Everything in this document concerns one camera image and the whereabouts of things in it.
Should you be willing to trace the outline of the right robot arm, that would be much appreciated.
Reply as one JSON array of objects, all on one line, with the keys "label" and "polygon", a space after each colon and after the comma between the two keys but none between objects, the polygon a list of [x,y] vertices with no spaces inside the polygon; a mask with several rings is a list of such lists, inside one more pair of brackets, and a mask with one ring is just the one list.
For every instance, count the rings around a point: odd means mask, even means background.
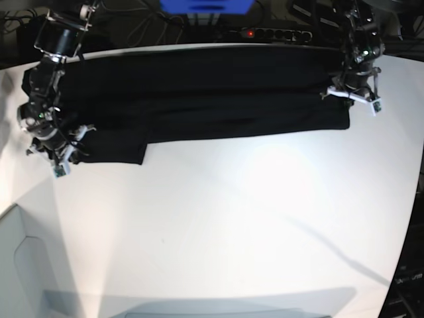
[{"label": "right robot arm", "polygon": [[58,118],[59,82],[67,59],[79,54],[97,8],[97,1],[84,1],[68,12],[48,11],[34,43],[42,58],[30,71],[28,101],[17,109],[20,128],[34,141],[27,152],[43,156],[60,175],[67,173],[69,159],[89,128],[78,128],[73,139],[63,132]]}]

